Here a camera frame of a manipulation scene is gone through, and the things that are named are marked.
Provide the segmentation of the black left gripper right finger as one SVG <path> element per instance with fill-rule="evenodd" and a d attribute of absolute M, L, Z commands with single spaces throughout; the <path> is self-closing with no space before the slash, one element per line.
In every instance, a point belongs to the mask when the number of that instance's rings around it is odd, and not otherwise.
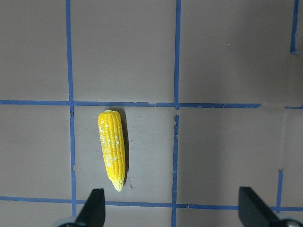
<path fill-rule="evenodd" d="M 240 187 L 238 216 L 244 227 L 282 227 L 283 222 L 251 187 Z"/>

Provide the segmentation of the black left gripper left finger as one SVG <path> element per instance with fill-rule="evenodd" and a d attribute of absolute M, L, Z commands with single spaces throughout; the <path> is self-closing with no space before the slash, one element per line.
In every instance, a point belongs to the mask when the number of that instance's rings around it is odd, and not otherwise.
<path fill-rule="evenodd" d="M 93 189 L 74 224 L 77 227 L 102 227 L 105 219 L 104 189 Z"/>

